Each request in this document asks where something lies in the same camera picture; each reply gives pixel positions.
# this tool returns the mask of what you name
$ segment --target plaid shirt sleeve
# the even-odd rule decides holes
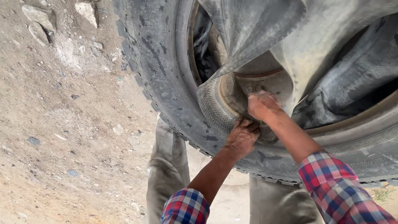
[[[326,223],[398,223],[373,201],[346,163],[326,152],[304,159],[299,175]]]
[[[204,224],[210,206],[203,194],[192,188],[183,188],[164,204],[161,224]]]

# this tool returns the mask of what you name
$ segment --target gray pants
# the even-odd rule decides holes
[[[146,222],[159,224],[166,200],[190,183],[185,142],[159,117],[148,170]],[[304,189],[255,177],[250,177],[249,185],[250,224],[322,223]]]

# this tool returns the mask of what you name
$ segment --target forearm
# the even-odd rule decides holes
[[[297,164],[309,155],[323,151],[322,147],[282,110],[265,114],[263,121],[278,136]]]
[[[188,188],[200,191],[206,201],[211,204],[225,178],[237,161],[238,158],[228,148],[223,147],[210,163],[196,175],[188,185]]]

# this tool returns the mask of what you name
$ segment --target pants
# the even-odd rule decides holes
[[[185,142],[159,116],[148,170],[146,223],[159,224],[166,200],[190,183]],[[250,224],[323,222],[314,202],[300,187],[250,177],[249,190]]]

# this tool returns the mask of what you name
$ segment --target red and blue checkered sleeve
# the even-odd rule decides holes
[[[334,156],[314,153],[298,172],[325,223],[398,223],[374,202],[352,169]]]
[[[183,188],[164,204],[161,224],[204,224],[210,206],[203,194],[192,188]]]

